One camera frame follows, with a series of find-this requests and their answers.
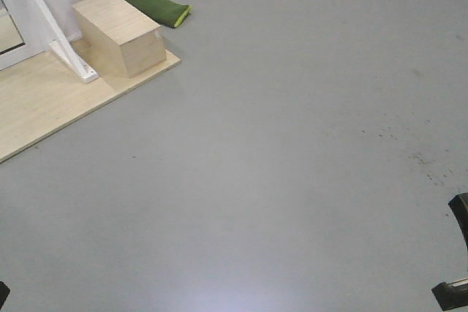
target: green cushion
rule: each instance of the green cushion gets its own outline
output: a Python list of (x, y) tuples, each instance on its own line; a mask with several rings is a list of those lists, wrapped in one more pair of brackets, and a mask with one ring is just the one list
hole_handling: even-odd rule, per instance
[(143, 14), (157, 23), (172, 28), (179, 27), (184, 22), (192, 7), (176, 4), (171, 0), (126, 0)]

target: black object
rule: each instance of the black object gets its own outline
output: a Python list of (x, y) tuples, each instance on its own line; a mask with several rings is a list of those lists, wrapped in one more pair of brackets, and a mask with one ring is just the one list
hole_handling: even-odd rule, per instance
[(442, 311), (468, 305), (468, 279), (453, 283), (440, 283), (432, 289)]
[(448, 205), (455, 215), (468, 248), (468, 193), (457, 195)]
[[(460, 226), (468, 248), (468, 193), (455, 196), (448, 205)], [(432, 289), (442, 311), (468, 306), (468, 278), (453, 283), (440, 283)]]
[(9, 294), (10, 288), (6, 286), (3, 281), (0, 281), (0, 310), (3, 307), (5, 301), (7, 300)]

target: white frame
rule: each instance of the white frame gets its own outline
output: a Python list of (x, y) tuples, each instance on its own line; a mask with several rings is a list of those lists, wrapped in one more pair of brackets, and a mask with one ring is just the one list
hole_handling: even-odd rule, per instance
[(0, 69), (5, 69), (44, 51), (40, 37), (34, 30), (32, 21), (29, 20), (33, 17), (31, 8), (28, 6), (29, 1), (3, 0), (3, 2), (23, 38), (24, 45), (2, 54), (0, 56)]
[[(44, 0), (9, 0), (8, 2), (15, 8), (11, 11), (11, 15), (15, 22), (19, 21), (17, 25), (26, 45), (1, 55), (0, 69), (16, 64), (47, 48), (48, 50), (52, 50), (85, 83), (89, 83), (99, 77), (97, 72), (73, 50)], [(37, 26), (37, 28), (42, 29), (36, 32), (32, 26), (38, 21), (42, 21), (46, 26)], [(49, 40), (47, 38), (50, 35), (53, 41), (45, 43), (45, 40)]]

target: wooden board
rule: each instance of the wooden board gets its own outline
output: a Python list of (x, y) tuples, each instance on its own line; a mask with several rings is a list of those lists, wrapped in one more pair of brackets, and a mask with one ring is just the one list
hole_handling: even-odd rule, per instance
[(0, 71), (0, 162), (64, 128), (180, 62), (167, 60), (125, 78), (85, 40), (74, 49), (101, 75), (85, 84), (51, 53)]

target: white metal bracket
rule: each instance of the white metal bracket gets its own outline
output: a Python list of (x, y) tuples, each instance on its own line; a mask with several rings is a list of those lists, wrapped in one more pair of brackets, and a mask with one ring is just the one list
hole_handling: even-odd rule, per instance
[(44, 0), (34, 0), (34, 3), (56, 38), (49, 44), (49, 48), (86, 83), (98, 78), (97, 72), (73, 50)]

